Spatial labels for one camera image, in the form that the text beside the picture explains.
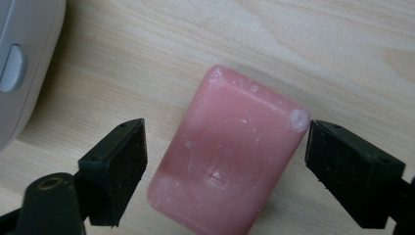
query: white device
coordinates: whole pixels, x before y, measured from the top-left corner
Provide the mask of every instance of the white device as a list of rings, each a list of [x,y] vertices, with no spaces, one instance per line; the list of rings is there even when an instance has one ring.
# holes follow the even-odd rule
[[[0,151],[22,132],[36,104],[66,0],[0,0]]]

